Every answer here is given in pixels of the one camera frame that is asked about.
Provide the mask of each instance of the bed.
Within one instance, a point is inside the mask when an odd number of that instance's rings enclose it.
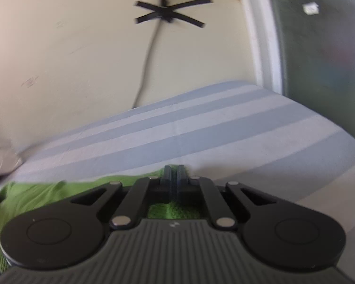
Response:
[[[326,118],[242,81],[203,87],[69,131],[23,153],[6,181],[87,181],[183,164],[332,216],[338,266],[355,280],[355,139]]]

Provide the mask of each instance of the electrical cord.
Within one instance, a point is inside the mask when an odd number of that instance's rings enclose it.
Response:
[[[151,40],[149,42],[149,46],[147,48],[145,60],[143,62],[141,82],[139,83],[138,92],[137,92],[137,95],[135,96],[132,109],[138,107],[139,98],[140,98],[140,96],[141,96],[141,94],[142,94],[142,92],[143,92],[143,90],[145,88],[145,83],[146,83],[146,80],[147,80],[148,68],[149,68],[149,64],[150,64],[150,57],[152,55],[152,50],[154,49],[154,44],[155,44],[156,38],[158,36],[158,32],[160,30],[160,27],[162,25],[162,21],[163,20],[161,20],[161,19],[158,20],[158,23],[156,24],[154,33],[153,33],[153,35],[151,37]]]

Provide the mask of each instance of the metal rivet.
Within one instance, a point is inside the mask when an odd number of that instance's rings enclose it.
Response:
[[[112,223],[115,226],[128,225],[131,222],[131,219],[127,216],[117,216],[112,219]]]
[[[216,224],[220,227],[232,227],[235,221],[232,218],[218,218]]]

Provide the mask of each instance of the gray ribbed surface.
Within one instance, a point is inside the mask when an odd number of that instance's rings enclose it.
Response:
[[[206,220],[144,219],[130,231],[112,233],[89,260],[58,271],[11,268],[0,284],[350,284],[335,268],[290,274],[250,256],[235,234]]]

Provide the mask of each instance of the mattress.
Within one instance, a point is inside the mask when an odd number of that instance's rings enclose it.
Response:
[[[355,139],[304,106],[242,81],[106,118],[25,153],[7,180],[87,181],[183,164],[318,210],[347,233],[339,268],[355,280]]]

